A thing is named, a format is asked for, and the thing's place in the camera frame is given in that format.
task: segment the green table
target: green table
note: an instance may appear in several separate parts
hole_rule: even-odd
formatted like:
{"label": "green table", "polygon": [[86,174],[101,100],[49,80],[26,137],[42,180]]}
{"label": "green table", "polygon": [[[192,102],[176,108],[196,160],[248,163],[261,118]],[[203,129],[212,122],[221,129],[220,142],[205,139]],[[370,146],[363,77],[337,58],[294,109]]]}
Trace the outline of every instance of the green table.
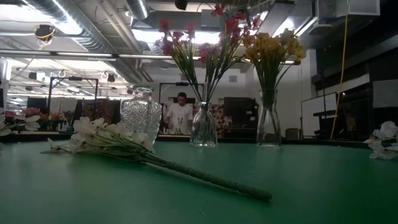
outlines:
{"label": "green table", "polygon": [[369,159],[366,149],[155,144],[167,159],[268,190],[267,203],[156,167],[39,154],[47,142],[4,146],[2,224],[398,223],[398,162]]}

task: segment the crystal vase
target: crystal vase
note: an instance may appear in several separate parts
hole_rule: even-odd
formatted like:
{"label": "crystal vase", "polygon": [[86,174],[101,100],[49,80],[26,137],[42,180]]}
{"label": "crystal vase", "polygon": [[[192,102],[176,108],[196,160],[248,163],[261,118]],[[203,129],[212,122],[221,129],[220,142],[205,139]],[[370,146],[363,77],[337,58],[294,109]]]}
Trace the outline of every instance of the crystal vase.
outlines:
{"label": "crystal vase", "polygon": [[257,145],[261,147],[280,147],[280,124],[276,110],[277,90],[261,90],[260,97],[261,107],[257,125]]}
{"label": "crystal vase", "polygon": [[152,100],[153,87],[134,85],[134,96],[120,105],[122,122],[133,133],[146,133],[152,144],[159,131],[162,107]]}
{"label": "crystal vase", "polygon": [[216,122],[208,103],[199,103],[199,112],[193,118],[190,142],[194,146],[217,146]]}

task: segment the white shirt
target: white shirt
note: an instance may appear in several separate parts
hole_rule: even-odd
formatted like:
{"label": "white shirt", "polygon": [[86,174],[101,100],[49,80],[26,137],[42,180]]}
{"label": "white shirt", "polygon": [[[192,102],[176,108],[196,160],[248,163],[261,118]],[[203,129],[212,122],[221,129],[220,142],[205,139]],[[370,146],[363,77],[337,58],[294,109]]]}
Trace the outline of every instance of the white shirt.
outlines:
{"label": "white shirt", "polygon": [[171,134],[191,134],[191,128],[188,125],[188,120],[193,119],[193,111],[191,105],[180,106],[178,103],[173,104],[167,116],[173,124]]}

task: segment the man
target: man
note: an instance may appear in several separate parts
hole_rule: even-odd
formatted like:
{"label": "man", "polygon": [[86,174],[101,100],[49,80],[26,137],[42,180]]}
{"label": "man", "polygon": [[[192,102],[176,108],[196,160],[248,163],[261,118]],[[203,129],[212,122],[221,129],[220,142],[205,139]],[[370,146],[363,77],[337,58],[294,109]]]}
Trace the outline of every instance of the man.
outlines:
{"label": "man", "polygon": [[192,106],[187,105],[187,94],[179,93],[177,96],[178,104],[173,104],[165,122],[169,124],[172,134],[190,134],[192,126]]}

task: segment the ductwork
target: ductwork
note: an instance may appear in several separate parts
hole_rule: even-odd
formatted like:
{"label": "ductwork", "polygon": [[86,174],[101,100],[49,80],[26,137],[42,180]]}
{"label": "ductwork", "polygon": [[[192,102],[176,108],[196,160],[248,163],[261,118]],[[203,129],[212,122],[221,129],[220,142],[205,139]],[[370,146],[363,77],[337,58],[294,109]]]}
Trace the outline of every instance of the ductwork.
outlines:
{"label": "ductwork", "polygon": [[146,0],[126,0],[126,3],[134,19],[142,20],[149,16],[149,6]]}
{"label": "ductwork", "polygon": [[[116,50],[102,36],[99,30],[91,21],[80,11],[71,0],[22,0],[33,10],[49,16],[54,21],[57,29],[70,35],[79,35],[73,40],[93,53],[113,54]],[[106,62],[118,70],[128,82],[141,82],[142,77],[136,75],[132,77],[132,68],[124,61],[118,59],[115,62]]]}

